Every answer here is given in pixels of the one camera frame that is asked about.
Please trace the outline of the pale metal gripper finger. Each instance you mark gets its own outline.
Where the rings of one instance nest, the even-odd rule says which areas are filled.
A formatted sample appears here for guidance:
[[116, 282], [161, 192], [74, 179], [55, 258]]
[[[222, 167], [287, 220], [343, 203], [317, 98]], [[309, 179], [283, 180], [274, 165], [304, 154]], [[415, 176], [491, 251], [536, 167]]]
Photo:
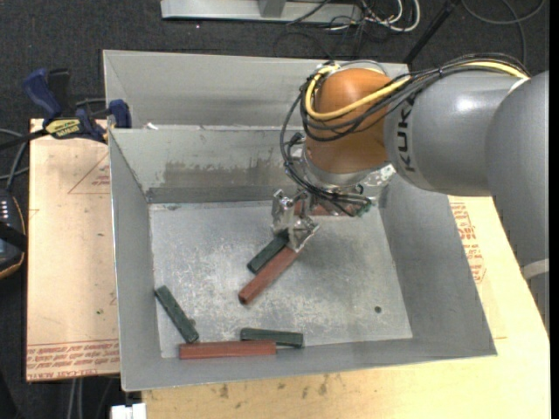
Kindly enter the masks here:
[[312, 217], [298, 216], [288, 227], [289, 248], [299, 252], [319, 228], [320, 225]]
[[290, 231], [293, 227], [294, 202], [282, 189], [273, 193], [272, 230], [274, 234]]

